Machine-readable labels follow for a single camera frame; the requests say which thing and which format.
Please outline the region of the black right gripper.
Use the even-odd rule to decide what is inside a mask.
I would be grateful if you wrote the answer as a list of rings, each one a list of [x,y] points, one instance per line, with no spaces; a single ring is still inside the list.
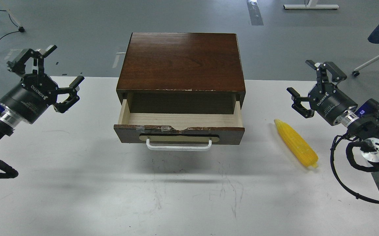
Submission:
[[[306,64],[316,71],[317,85],[323,87],[314,85],[308,97],[302,97],[293,87],[288,87],[286,90],[293,100],[291,107],[304,118],[313,117],[316,111],[331,126],[338,125],[338,117],[348,109],[355,111],[358,105],[334,84],[329,84],[327,74],[330,73],[331,82],[336,84],[346,80],[348,76],[333,62],[316,63],[306,60]],[[309,102],[311,109],[306,109],[302,102]]]

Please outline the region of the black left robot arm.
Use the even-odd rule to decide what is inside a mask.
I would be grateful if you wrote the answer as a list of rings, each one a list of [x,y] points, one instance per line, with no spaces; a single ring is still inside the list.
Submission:
[[[8,61],[8,70],[20,76],[20,82],[0,99],[0,139],[11,136],[20,122],[33,124],[49,106],[65,113],[78,102],[79,84],[83,76],[77,76],[68,87],[59,87],[45,72],[44,59],[55,49],[24,49]],[[0,178],[16,178],[17,170],[0,159]]]

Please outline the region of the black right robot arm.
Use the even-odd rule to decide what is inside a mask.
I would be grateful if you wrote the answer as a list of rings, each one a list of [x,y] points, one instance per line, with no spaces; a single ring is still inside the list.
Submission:
[[[316,84],[306,97],[287,88],[292,108],[305,118],[317,112],[331,126],[342,124],[347,128],[347,137],[358,139],[346,149],[350,165],[364,172],[379,172],[379,103],[369,99],[358,107],[337,87],[347,76],[335,63],[306,60],[306,64],[316,71]]]

